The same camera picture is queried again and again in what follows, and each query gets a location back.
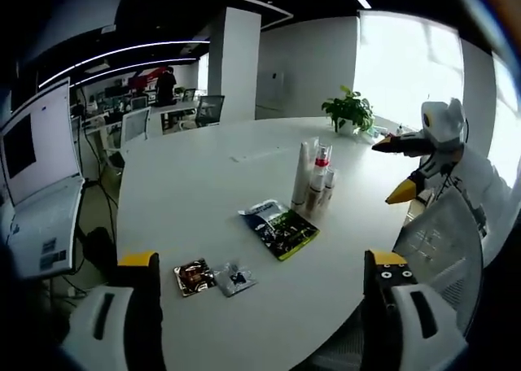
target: table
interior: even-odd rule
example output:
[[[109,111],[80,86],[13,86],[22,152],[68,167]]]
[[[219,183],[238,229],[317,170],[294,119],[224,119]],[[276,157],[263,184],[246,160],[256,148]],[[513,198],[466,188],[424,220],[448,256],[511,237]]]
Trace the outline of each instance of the table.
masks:
[[[165,107],[152,107],[148,116],[147,135],[149,137],[160,137],[163,135],[163,127],[161,124],[161,115],[167,113],[183,113],[190,109],[196,109],[199,101],[179,102],[175,105],[167,105]]]
[[[321,233],[288,260],[275,259],[238,210],[289,203],[300,142],[334,145],[339,180]],[[126,161],[118,256],[160,254],[167,369],[285,370],[319,348],[362,300],[364,251],[390,251],[409,204],[384,200],[416,167],[336,135],[326,118],[258,120],[150,139]],[[175,266],[240,259],[259,284],[232,298],[218,288],[182,298]]]

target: computer monitor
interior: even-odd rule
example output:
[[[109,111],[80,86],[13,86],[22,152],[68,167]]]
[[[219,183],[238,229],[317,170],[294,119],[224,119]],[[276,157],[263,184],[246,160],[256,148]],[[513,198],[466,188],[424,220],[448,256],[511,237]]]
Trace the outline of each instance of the computer monitor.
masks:
[[[2,168],[16,206],[80,173],[69,115],[68,80],[24,103],[2,128]]]
[[[133,111],[146,108],[146,107],[148,107],[148,97],[142,96],[142,97],[132,98],[130,100],[130,106],[132,107]]]

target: white pillar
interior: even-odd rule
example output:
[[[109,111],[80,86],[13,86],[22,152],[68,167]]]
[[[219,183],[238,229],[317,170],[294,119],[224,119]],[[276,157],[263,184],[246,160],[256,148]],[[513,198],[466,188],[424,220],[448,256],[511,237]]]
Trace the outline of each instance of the white pillar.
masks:
[[[212,23],[208,94],[225,96],[221,123],[255,119],[261,16],[226,8]]]

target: bright window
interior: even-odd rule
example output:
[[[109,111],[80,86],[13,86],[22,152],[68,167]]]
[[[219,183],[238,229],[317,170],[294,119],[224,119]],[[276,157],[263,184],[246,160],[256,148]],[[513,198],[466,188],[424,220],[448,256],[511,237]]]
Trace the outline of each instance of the bright window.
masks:
[[[201,56],[201,59],[199,59],[197,89],[204,93],[208,92],[208,54]]]
[[[375,115],[421,129],[421,105],[463,97],[458,33],[433,21],[388,12],[361,12],[354,89]]]
[[[496,120],[488,158],[506,184],[513,186],[521,157],[519,102],[514,80],[506,65],[497,55],[493,56],[493,60],[497,87]]]

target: mesh chair back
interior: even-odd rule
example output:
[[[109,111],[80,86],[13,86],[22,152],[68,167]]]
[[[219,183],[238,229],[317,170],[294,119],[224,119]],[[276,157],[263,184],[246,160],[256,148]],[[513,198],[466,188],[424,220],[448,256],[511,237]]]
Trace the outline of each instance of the mesh chair back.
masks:
[[[123,116],[121,127],[121,147],[127,142],[138,137],[145,140],[147,138],[147,120],[150,108],[140,111],[130,112]]]
[[[208,124],[219,123],[224,101],[225,96],[200,97],[197,114],[195,116],[195,123],[197,126],[203,127]]]
[[[186,89],[185,93],[182,94],[182,101],[194,101],[195,91],[197,89]]]
[[[394,251],[418,282],[433,287],[468,332],[479,300],[483,256],[478,226],[462,195],[451,187],[400,233]]]

